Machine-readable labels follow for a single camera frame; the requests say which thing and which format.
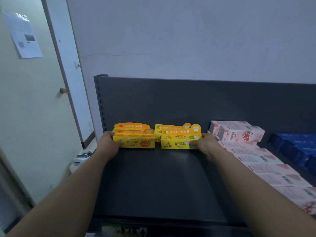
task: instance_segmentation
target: person's left hand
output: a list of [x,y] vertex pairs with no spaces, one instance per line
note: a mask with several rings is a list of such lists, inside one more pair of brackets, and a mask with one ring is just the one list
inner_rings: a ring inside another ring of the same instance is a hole
[[112,139],[113,135],[114,132],[112,131],[106,131],[103,133],[102,137],[99,139],[95,154],[102,155],[109,159],[112,159],[117,154],[119,147],[123,145],[123,142],[115,142]]

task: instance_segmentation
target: person's left arm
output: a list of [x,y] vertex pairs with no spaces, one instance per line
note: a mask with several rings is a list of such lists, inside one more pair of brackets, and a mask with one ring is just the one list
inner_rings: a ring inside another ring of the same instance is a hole
[[7,237],[85,236],[106,163],[119,150],[113,132],[105,132],[95,153],[65,181],[38,203]]

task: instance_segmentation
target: barcode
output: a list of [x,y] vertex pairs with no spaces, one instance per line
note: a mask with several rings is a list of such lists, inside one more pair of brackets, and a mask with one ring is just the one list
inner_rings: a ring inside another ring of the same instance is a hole
[[19,42],[18,42],[18,45],[19,45],[19,47],[21,47],[21,48],[25,48],[24,43],[23,43],[22,41],[19,41]]
[[283,178],[283,179],[285,179],[285,181],[287,182],[287,183],[289,183],[289,184],[294,184],[292,181],[290,181],[286,176],[284,176],[284,175],[281,175],[281,177]]
[[269,161],[268,161],[265,157],[263,157],[263,156],[260,156],[260,158],[263,159],[264,162],[269,162]]
[[316,199],[316,196],[310,192],[308,189],[303,189],[310,197],[313,197],[314,199]]

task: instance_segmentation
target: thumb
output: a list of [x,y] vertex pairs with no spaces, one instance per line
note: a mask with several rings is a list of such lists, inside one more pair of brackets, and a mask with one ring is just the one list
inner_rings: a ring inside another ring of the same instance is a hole
[[190,141],[189,145],[197,146],[198,145],[198,140]]
[[124,144],[124,142],[121,141],[121,140],[119,140],[119,141],[117,141],[117,142],[115,142],[115,143],[117,144],[118,147],[122,147],[123,144]]

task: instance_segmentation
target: person's right arm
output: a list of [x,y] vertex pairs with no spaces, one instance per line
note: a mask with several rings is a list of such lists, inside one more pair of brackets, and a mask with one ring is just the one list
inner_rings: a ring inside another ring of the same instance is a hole
[[316,221],[309,214],[244,166],[212,135],[203,137],[190,144],[216,164],[254,236],[316,236]]

